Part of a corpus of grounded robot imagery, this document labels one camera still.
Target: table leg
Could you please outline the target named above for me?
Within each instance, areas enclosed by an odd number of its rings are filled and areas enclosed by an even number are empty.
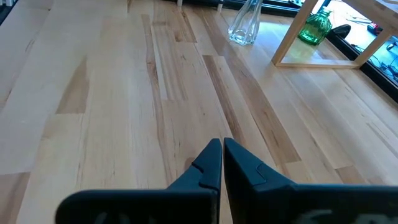
[[[301,28],[304,26],[305,21],[307,20],[308,16],[311,14],[312,9],[317,4],[318,0],[306,0],[294,17],[292,24],[290,25],[287,33],[285,34],[284,39],[280,43],[278,49],[276,50],[274,57],[272,58],[272,63],[278,65],[285,57],[290,46],[293,44],[293,41],[296,39],[297,35],[299,34]]]
[[[355,59],[358,67],[362,66],[368,61],[370,57],[391,37],[391,30],[384,29],[381,33],[369,44],[369,46]]]

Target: clear glass bottle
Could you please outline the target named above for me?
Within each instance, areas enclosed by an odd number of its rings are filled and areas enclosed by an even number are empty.
[[[262,0],[247,0],[228,29],[229,39],[241,45],[253,44],[259,32]]]
[[[328,18],[330,13],[331,11],[328,8],[323,7],[319,13],[311,15],[305,22],[298,38],[311,45],[320,44],[332,27]]]

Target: wooden table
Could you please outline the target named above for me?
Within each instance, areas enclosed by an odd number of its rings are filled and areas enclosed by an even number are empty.
[[[301,31],[318,0],[306,0],[301,10],[290,25],[284,39],[279,45],[272,62],[280,67],[313,67],[313,68],[359,68],[385,43],[392,35],[398,34],[398,4],[391,0],[343,0],[368,19],[379,24],[383,31],[354,61],[319,60],[302,58],[285,58],[293,41]]]

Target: wood grain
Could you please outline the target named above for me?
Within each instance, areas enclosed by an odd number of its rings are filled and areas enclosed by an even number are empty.
[[[234,137],[300,183],[398,184],[397,104],[360,71],[275,67],[291,18],[262,14],[242,47],[228,39],[228,9],[21,4],[34,5],[52,8],[34,42],[23,38],[27,53],[12,56],[7,71],[20,72],[0,101],[1,223],[53,223],[58,203],[83,189],[164,189],[212,138]],[[327,40],[299,43],[309,58],[344,59]],[[221,186],[220,223],[232,223]]]

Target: green glass bottle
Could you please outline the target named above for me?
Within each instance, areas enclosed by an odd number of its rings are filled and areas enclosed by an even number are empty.
[[[305,22],[298,38],[311,45],[320,44],[332,27],[328,18],[330,13],[329,9],[323,7],[319,13],[311,15]]]

